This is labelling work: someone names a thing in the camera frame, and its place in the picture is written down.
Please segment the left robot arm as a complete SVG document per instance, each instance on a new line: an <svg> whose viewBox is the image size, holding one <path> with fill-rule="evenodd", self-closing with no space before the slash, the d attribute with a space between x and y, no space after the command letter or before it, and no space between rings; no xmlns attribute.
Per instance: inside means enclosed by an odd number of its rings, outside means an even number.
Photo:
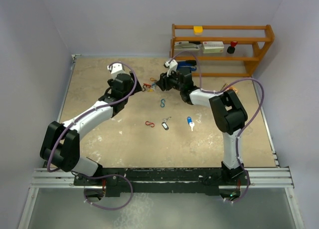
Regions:
<svg viewBox="0 0 319 229"><path fill-rule="evenodd" d="M63 123L50 123L40 150L40 157L48 167L53 164L65 172L83 174L91 185L102 181L102 166L80 155L80 141L101 123L116 116L124 109L128 98L142 90L132 71L119 73L108 83L104 95L82 114Z"/></svg>

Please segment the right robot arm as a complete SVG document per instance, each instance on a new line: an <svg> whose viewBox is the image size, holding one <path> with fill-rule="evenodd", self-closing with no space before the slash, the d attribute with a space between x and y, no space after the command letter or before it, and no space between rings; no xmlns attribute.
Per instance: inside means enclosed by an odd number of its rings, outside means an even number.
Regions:
<svg viewBox="0 0 319 229"><path fill-rule="evenodd" d="M160 74L156 85L161 91L179 91L183 102L190 105L209 107L217 128L223 134L223 161L221 164L222 181L228 185L246 177L242 160L241 130L248 119L246 110L234 90L204 92L195 86L190 70Z"/></svg>

